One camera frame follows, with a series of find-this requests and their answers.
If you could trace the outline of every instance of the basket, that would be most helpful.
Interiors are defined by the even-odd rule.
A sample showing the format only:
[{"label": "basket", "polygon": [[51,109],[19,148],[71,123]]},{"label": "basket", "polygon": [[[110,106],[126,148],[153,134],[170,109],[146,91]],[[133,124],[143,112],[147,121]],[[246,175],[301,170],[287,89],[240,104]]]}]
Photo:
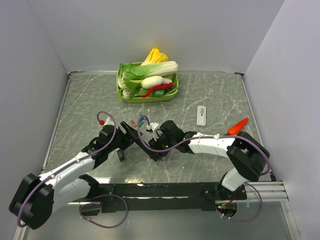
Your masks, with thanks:
[{"label": "basket", "polygon": [[[140,66],[142,62],[135,62],[132,63],[135,66]],[[117,78],[121,78],[120,76],[120,68],[118,69],[118,72],[116,74]],[[118,81],[117,78],[115,79],[115,84],[116,84],[116,90],[120,91],[120,88],[118,86]],[[172,89],[176,88],[179,86],[179,81],[178,81],[178,75],[174,73],[173,79],[172,79],[173,87]],[[179,89],[176,89],[174,92],[169,93],[169,94],[164,94],[162,97],[154,97],[154,96],[147,96],[147,97],[140,97],[140,96],[135,96],[132,99],[129,99],[129,97],[123,96],[121,94],[121,98],[123,101],[130,103],[130,104],[143,104],[143,103],[155,103],[155,102],[162,102],[162,101],[167,101],[172,99],[176,93],[178,92]]]}]

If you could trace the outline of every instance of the orange carrot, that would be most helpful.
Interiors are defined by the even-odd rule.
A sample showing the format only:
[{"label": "orange carrot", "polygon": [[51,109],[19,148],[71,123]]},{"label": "orange carrot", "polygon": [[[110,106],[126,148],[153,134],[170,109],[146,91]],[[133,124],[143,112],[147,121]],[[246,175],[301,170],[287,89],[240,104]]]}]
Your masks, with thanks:
[{"label": "orange carrot", "polygon": [[246,117],[245,119],[238,122],[236,125],[234,125],[228,130],[228,135],[237,135],[244,128],[248,121],[249,118]]}]

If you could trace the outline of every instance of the white remote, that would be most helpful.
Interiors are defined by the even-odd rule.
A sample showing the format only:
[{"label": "white remote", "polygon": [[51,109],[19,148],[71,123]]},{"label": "white remote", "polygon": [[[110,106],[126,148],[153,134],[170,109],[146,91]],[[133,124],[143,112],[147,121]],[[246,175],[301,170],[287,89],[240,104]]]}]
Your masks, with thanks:
[{"label": "white remote", "polygon": [[198,126],[205,126],[206,125],[206,114],[207,108],[205,106],[198,106],[198,111],[196,114],[196,124]]}]

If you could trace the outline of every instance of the tabletop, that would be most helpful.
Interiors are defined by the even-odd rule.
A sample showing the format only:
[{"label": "tabletop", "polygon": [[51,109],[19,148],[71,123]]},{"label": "tabletop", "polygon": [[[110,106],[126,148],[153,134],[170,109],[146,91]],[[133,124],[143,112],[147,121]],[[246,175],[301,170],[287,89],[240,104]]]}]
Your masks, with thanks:
[{"label": "tabletop", "polygon": [[[140,114],[151,122],[162,124],[173,120],[184,132],[196,131],[206,135],[224,135],[242,119],[249,117],[243,131],[259,142],[241,76],[231,73],[181,73],[181,86],[173,99],[154,103],[126,103],[119,100],[116,74],[75,74],[70,77],[63,108],[45,166],[53,170],[69,161],[101,129],[96,115],[106,111],[115,117],[118,125],[131,120],[137,122]],[[206,126],[197,126],[197,107],[206,106]],[[141,128],[143,138],[151,135]],[[166,157],[153,161],[135,143],[124,151],[126,160],[120,162],[113,151],[108,160],[88,174],[100,183],[191,183],[219,182],[233,168],[228,158],[212,154],[187,154],[171,150]],[[265,175],[260,181],[270,181]]]}]

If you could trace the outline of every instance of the robotic arm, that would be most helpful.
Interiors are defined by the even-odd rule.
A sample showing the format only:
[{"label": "robotic arm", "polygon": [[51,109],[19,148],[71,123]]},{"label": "robotic arm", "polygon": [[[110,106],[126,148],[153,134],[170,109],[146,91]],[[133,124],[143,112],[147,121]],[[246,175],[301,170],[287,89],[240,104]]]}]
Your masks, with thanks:
[{"label": "robotic arm", "polygon": [[[9,210],[18,216],[22,208],[21,220],[31,229],[39,228],[48,220],[52,212],[66,204],[81,198],[97,196],[99,182],[85,173],[104,163],[114,150],[117,151],[120,161],[125,160],[124,150],[133,143],[136,143],[154,161],[162,159],[168,154],[168,148],[174,147],[181,141],[184,142],[175,148],[182,153],[207,153],[229,158],[234,168],[222,177],[218,185],[221,195],[224,195],[226,200],[244,182],[257,181],[262,174],[266,160],[257,151],[257,147],[269,158],[268,151],[246,132],[240,132],[238,138],[230,136],[219,138],[219,135],[210,136],[195,131],[183,132],[171,120],[162,125],[153,122],[146,127],[147,131],[153,134],[147,146],[141,138],[142,133],[124,121],[120,124],[125,133],[119,127],[115,129],[114,125],[105,123],[98,137],[92,139],[73,159],[39,176],[30,173],[24,177],[11,201]],[[108,144],[114,130],[114,139]],[[107,144],[106,148],[94,154]],[[50,179],[34,191],[36,186],[47,178]],[[23,207],[27,197],[30,197],[29,201]]]}]

